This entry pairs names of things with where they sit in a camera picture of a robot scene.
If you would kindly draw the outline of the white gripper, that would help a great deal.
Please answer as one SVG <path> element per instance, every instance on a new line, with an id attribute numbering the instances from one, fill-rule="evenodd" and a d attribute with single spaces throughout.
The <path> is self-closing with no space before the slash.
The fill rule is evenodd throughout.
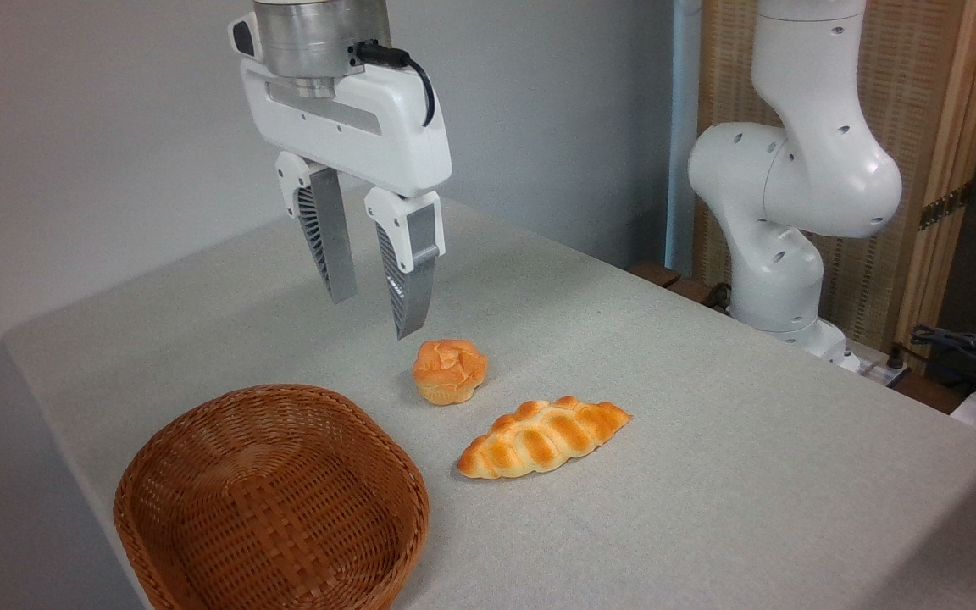
<path id="1" fill-rule="evenodd" d="M 254 124 L 283 150 L 275 169 L 286 212 L 301 224 L 330 300 L 357 294 L 338 170 L 376 186 L 365 211 L 396 337 L 417 332 L 446 253 L 433 190 L 450 178 L 451 154 L 430 83 L 394 59 L 387 13 L 251 12 L 232 20 L 229 39 Z"/>

